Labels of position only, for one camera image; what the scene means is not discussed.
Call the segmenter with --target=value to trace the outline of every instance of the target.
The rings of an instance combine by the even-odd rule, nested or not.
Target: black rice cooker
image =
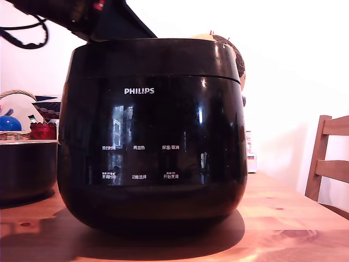
[[[205,230],[243,197],[232,49],[209,40],[90,43],[72,56],[59,125],[69,211],[109,232]]]

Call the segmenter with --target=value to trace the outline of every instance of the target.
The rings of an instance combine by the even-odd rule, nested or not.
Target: wicker basket handle
[[[37,101],[37,98],[33,94],[23,90],[10,90],[10,91],[3,92],[0,94],[0,100],[12,94],[24,94],[26,96],[33,98],[35,101]]]

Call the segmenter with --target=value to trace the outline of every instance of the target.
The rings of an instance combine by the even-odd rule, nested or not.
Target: rice cooker lid
[[[232,49],[202,39],[132,39],[74,50],[67,81],[121,76],[212,76],[240,83]]]

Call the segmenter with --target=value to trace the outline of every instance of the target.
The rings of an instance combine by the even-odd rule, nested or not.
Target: white wall
[[[304,194],[319,115],[349,114],[348,1],[128,3],[159,37],[190,37],[214,30],[231,38],[246,64],[245,117],[247,128],[253,131],[259,170]],[[1,14],[4,25],[19,19],[17,13],[15,17]],[[6,77],[1,81],[6,90],[61,91],[70,53],[83,42],[59,26],[50,24],[50,30],[55,39],[52,36],[46,50],[36,53],[2,41],[5,69],[1,71]],[[349,160],[348,142],[330,138],[327,157]],[[348,197],[348,185],[323,180],[321,201],[349,210]]]
[[[0,25],[22,26],[36,23],[32,16],[26,15],[12,4],[0,1]],[[71,52],[84,45],[85,41],[71,34],[65,28],[52,22],[46,23],[49,28],[49,42],[37,50],[24,50],[9,44],[0,38],[1,48],[1,92],[13,89],[32,92],[34,95],[61,95],[68,71]],[[40,43],[44,40],[41,27],[11,32],[24,44]],[[30,130],[29,115],[34,114],[37,120],[43,118],[32,106],[33,99],[22,95],[12,95],[0,100],[3,112],[14,109],[13,116],[22,124],[23,130]]]

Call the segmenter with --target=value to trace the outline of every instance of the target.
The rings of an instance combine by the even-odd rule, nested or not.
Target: black cable
[[[47,44],[47,42],[49,40],[49,30],[47,29],[47,26],[45,25],[46,19],[41,19],[37,15],[33,15],[33,16],[39,21],[39,23],[37,23],[36,26],[41,25],[43,27],[43,29],[45,30],[45,41],[43,43],[40,43],[40,44],[30,43],[30,44],[25,45],[21,41],[19,41],[17,38],[13,37],[11,34],[6,32],[2,28],[0,28],[0,36],[2,36],[5,40],[7,40],[11,44],[13,44],[13,45],[15,45],[15,46],[17,46],[19,48],[23,48],[23,49],[38,49],[38,48],[43,47],[44,45]],[[21,29],[27,29],[27,28],[33,28],[33,27],[35,27],[35,26],[34,25],[30,25],[30,26],[17,27],[17,28],[20,28],[20,29],[11,29],[11,30],[21,30]]]
[[[17,27],[1,27],[0,26],[0,30],[5,30],[5,31],[10,31],[10,30],[24,30],[24,29],[30,29],[30,28],[34,28],[36,26],[40,26],[41,22],[38,23],[34,23],[32,25],[29,26],[17,26]]]

